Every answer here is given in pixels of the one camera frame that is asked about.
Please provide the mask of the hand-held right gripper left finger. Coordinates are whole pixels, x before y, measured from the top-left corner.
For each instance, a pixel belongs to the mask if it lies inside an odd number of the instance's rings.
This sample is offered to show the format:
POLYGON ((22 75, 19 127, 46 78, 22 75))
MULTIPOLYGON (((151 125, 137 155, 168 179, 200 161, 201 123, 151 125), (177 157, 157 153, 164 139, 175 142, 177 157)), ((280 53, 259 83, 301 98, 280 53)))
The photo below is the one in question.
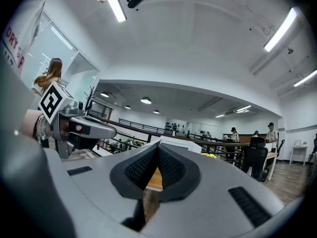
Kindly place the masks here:
POLYGON ((55 189, 71 218, 77 238, 157 238, 159 226, 146 223, 140 231, 125 226, 135 218, 142 199, 123 197, 113 186, 110 172, 129 158, 152 150, 147 145, 127 153, 94 159, 65 161, 52 149, 46 149, 49 171, 55 189))

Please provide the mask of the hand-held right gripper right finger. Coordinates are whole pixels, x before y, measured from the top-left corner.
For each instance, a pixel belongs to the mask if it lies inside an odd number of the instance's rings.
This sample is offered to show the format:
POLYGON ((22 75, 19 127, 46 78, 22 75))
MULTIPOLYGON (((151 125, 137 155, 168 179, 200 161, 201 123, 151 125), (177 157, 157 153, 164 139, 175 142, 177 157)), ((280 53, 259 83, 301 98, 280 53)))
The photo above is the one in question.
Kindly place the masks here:
POLYGON ((302 203, 284 204, 262 183, 236 167, 167 145, 197 164, 200 183, 179 201, 160 203, 139 231, 141 238, 285 238, 302 203))

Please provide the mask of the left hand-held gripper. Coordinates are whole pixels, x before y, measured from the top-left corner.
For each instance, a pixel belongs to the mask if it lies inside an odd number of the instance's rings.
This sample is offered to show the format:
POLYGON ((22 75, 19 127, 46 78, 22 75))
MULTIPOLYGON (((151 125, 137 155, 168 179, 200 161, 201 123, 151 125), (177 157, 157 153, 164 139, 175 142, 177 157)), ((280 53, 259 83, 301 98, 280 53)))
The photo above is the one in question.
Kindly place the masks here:
POLYGON ((53 82, 39 102, 49 124, 55 148, 62 159, 67 159, 73 151, 93 150, 100 139, 116 136, 114 127, 103 121, 84 115, 83 103, 75 100, 70 93, 57 82, 53 82), (60 134, 60 120, 69 120, 69 135, 60 134))

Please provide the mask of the person's left hand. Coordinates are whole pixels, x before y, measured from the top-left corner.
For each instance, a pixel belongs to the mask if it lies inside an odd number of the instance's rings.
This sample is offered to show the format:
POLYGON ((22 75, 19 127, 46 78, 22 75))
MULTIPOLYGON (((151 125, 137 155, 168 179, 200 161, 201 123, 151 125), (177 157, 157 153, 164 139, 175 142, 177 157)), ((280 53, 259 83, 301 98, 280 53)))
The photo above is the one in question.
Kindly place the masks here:
MULTIPOLYGON (((82 130, 82 125, 75 124, 75 131, 80 132, 82 130)), ((69 135, 69 120, 61 119, 60 120, 60 134, 68 136, 69 135)))

